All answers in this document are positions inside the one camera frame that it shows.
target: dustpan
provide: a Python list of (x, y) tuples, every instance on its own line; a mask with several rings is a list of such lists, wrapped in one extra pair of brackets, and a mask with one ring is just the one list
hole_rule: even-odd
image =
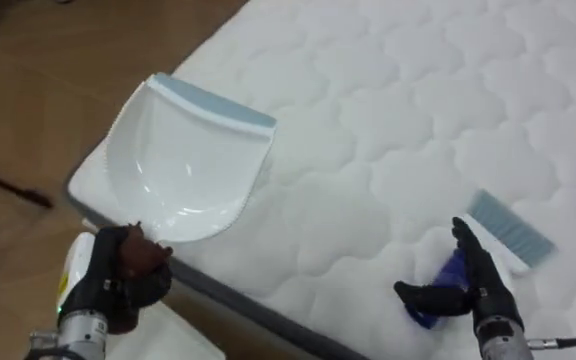
[(243, 210), (276, 121), (184, 81), (142, 83), (107, 137), (105, 165), (121, 219), (153, 240), (194, 241)]

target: wooden floor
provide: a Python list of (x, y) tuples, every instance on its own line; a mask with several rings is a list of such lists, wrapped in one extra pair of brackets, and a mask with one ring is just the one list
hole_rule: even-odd
[[(64, 255), (82, 230), (61, 197), (77, 161), (139, 81), (171, 71), (245, 0), (0, 0), (0, 176), (43, 190), (43, 211), (0, 191), (0, 359), (54, 325)], [(230, 359), (288, 355), (177, 296), (171, 307)]]

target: quilted mattress surface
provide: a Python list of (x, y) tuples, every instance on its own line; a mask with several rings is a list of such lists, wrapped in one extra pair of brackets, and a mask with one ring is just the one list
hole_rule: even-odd
[[(252, 0), (174, 75), (279, 121), (191, 266), (372, 359), (479, 359), (470, 317), (424, 330), (392, 284), (432, 280), (485, 188), (559, 248), (513, 280), (527, 336), (576, 336), (576, 1)], [(69, 190), (113, 218), (103, 146)]]

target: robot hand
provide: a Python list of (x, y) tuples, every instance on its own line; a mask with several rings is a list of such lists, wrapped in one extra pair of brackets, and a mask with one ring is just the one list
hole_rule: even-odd
[(107, 334), (132, 331), (139, 310), (170, 290), (171, 248), (144, 238), (139, 224), (81, 234), (59, 288), (57, 331), (35, 332), (27, 360), (103, 360)]
[(490, 254), (460, 218), (453, 218), (452, 234), (465, 259), (468, 289), (395, 284), (405, 305), (434, 316), (459, 316), (472, 311), (474, 332), (482, 358), (533, 359), (512, 293), (506, 288)]

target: brush bristles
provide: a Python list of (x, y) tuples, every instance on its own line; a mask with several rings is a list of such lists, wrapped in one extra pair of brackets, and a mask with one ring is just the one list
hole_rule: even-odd
[(485, 190), (475, 196), (468, 213), (531, 268), (555, 251), (555, 244)]

